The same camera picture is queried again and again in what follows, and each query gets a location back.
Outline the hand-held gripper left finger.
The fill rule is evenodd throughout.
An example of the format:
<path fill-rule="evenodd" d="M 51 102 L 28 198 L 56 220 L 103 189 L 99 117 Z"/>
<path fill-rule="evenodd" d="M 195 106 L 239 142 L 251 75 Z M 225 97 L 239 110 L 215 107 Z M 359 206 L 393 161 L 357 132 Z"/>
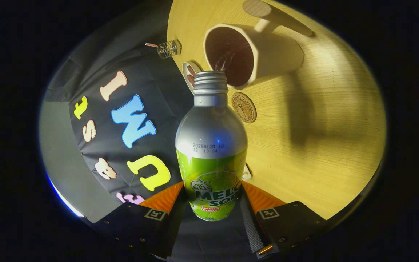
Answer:
<path fill-rule="evenodd" d="M 134 204 L 125 202 L 93 224 L 95 230 L 144 255 L 172 254 L 188 198 L 183 182 Z"/>

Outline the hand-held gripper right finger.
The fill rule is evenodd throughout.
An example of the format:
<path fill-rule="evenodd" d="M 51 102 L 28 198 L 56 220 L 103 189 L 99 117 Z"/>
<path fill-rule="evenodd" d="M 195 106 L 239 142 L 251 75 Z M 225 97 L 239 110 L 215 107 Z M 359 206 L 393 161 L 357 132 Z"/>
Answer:
<path fill-rule="evenodd" d="M 259 260 L 289 254 L 328 227 L 324 218 L 300 201 L 286 203 L 246 181 L 239 192 L 250 249 Z"/>

